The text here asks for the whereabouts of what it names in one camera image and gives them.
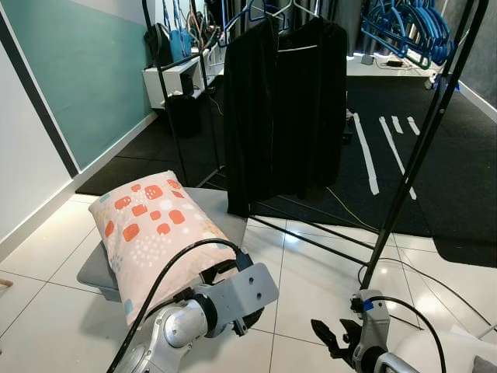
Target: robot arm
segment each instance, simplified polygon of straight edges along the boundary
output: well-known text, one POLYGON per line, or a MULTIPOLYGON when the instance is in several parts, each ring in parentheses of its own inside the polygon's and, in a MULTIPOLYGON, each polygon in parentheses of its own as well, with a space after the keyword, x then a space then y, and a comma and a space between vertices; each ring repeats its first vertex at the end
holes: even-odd
POLYGON ((381 296, 379 291, 361 290, 354 295, 351 309, 360 314, 363 325, 352 320, 340 319, 346 330, 344 342, 347 348, 339 348, 335 334, 319 320, 311 320, 312 329, 328 347, 333 359, 343 359, 357 373, 418 373, 400 357, 387 349, 390 316, 384 302, 371 302, 370 298, 381 296))
POLYGON ((216 337, 231 322, 239 336, 246 334, 261 310, 278 298, 278 289, 266 266, 257 263, 218 284, 181 294, 181 302, 147 319, 142 341, 123 358, 119 373, 177 373, 195 339, 216 337))

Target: hanging clothes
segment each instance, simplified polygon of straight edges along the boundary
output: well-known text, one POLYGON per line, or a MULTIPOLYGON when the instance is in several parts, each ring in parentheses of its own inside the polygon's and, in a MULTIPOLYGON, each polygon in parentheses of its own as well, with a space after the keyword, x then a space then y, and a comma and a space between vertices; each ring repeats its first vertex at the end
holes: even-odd
POLYGON ((346 124, 346 31, 314 18, 278 35, 269 17, 230 43, 224 63, 228 212, 277 194, 324 195, 346 124))

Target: white tape line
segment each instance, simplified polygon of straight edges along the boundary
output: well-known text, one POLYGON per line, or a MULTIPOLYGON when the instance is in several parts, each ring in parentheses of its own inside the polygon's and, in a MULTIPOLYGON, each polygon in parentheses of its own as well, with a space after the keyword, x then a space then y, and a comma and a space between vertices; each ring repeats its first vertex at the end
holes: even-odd
POLYGON ((398 134, 403 134, 404 131, 402 130, 402 127, 401 127, 401 124, 398 122, 398 118, 397 117, 394 117, 393 115, 391 116, 391 121, 394 122, 394 128, 395 128, 395 131, 398 133, 398 134))
POLYGON ((371 193, 376 196, 380 193, 376 173, 374 172, 373 159, 371 158, 370 147, 367 145, 366 137, 364 136, 363 128, 360 125, 359 114, 354 113, 354 122, 356 124, 357 136, 359 136, 360 146, 363 149, 364 161, 366 162, 367 175, 370 181, 371 193))
POLYGON ((412 132, 414 132, 414 134, 416 136, 419 136, 419 128, 418 128, 418 126, 416 126, 416 122, 414 121, 414 118, 407 117, 407 121, 409 122, 409 126, 411 126, 412 132))
MULTIPOLYGON (((394 153, 395 160, 397 161, 398 168, 401 170, 402 175, 405 173, 404 165, 402 164, 401 157, 397 153, 397 148, 395 147, 394 139, 391 136, 390 130, 388 129, 387 121, 385 120, 384 117, 380 117, 380 123, 381 126, 383 127, 383 132, 385 133, 385 136, 387 138, 388 144, 390 145, 390 148, 392 152, 394 153)), ((411 194, 411 198, 415 200, 417 198, 416 193, 414 193, 414 189, 409 190, 409 194, 411 194)))

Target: black bag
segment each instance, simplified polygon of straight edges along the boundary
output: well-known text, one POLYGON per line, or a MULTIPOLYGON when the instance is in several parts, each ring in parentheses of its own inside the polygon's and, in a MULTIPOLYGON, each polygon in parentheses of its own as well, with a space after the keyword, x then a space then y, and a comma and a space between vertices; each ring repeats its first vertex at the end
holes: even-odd
POLYGON ((150 38, 148 31, 145 33, 144 40, 145 43, 150 48, 150 53, 154 55, 154 51, 157 51, 158 59, 162 66, 166 66, 172 63, 172 53, 171 45, 169 43, 169 32, 161 23, 156 23, 152 27, 153 32, 150 38))

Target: baseboard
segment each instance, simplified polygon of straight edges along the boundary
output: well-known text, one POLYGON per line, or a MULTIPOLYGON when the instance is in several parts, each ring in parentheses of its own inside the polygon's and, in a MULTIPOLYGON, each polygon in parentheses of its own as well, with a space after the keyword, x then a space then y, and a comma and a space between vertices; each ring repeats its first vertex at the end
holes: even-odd
POLYGON ((475 91, 465 85, 461 80, 459 81, 459 87, 464 97, 469 99, 478 109, 487 114, 490 119, 497 123, 497 109, 495 107, 482 99, 475 91))
POLYGON ((90 177, 95 175, 105 164, 116 156, 140 132, 142 132, 157 117, 156 113, 148 114, 140 123, 134 126, 122 138, 98 157, 73 180, 68 181, 50 198, 43 202, 30 216, 24 219, 4 239, 0 240, 0 262, 14 251, 25 239, 36 231, 60 206, 71 198, 75 191, 90 177))

